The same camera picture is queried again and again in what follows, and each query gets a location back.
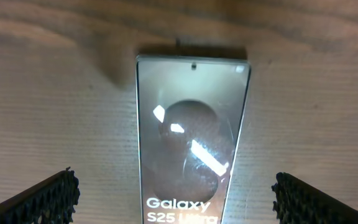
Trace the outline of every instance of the wooden table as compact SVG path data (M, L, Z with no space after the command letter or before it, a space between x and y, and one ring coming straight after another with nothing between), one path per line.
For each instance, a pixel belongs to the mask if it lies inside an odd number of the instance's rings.
M0 202L71 166L75 223L140 223L134 57L244 46L226 223L278 223L289 172L358 209L358 0L0 0Z

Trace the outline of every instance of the wooden surface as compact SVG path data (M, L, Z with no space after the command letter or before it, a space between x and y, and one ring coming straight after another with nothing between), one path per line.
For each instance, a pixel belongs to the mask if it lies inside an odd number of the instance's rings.
M278 223L289 172L358 209L358 0L0 0L0 202L71 166L75 223L140 223L134 57L246 47L226 223Z

